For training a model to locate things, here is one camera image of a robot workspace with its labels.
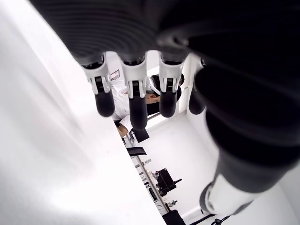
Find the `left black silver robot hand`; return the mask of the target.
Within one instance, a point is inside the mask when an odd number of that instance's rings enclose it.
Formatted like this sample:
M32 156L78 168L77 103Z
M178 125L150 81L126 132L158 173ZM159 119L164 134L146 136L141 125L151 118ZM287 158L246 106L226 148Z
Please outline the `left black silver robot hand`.
M104 117L113 114L106 52L123 67L136 130L147 125L146 53L159 52L160 113L171 117L183 62L200 57L189 109L206 113L219 158L201 207L235 215L300 160L297 0L34 0L83 67Z

